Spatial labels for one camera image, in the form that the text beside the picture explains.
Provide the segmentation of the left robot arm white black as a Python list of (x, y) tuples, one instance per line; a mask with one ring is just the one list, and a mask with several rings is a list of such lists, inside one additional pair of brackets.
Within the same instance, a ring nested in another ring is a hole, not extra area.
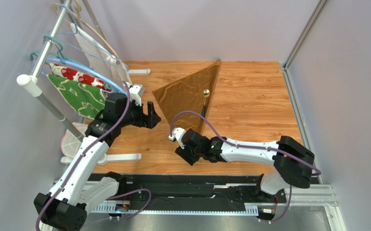
[(62, 231), (78, 231), (87, 215), (103, 201), (131, 194), (127, 178), (112, 171), (88, 190), (83, 188), (123, 127), (152, 129), (161, 121), (153, 102), (147, 102), (147, 109), (144, 114), (142, 104), (130, 99), (129, 94), (112, 93), (106, 99), (105, 108), (89, 123), (81, 147), (65, 173), (48, 193), (36, 196), (36, 230), (44, 223)]

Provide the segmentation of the brown satin napkin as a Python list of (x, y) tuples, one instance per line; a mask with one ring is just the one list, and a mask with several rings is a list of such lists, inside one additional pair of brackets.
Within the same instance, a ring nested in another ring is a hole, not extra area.
[[(221, 69), (221, 60), (216, 61), (172, 61), (157, 70), (155, 81), (158, 86), (152, 91), (164, 121), (167, 123), (166, 135), (170, 132), (170, 124), (184, 129), (201, 132), (204, 122), (199, 116), (191, 113), (175, 115), (182, 111), (194, 111), (201, 114), (204, 103), (203, 91), (210, 90), (213, 95)], [(211, 104), (210, 96), (206, 103), (206, 111)]]

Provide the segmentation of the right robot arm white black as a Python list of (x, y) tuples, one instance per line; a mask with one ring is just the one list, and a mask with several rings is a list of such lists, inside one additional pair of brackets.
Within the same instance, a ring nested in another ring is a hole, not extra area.
[(175, 153), (190, 165), (202, 158), (211, 163), (251, 162), (274, 167), (258, 181), (257, 189), (269, 195), (289, 186), (307, 189), (316, 172), (315, 155), (289, 136), (260, 143), (224, 137), (209, 139), (192, 129), (174, 128), (168, 138), (179, 144)]

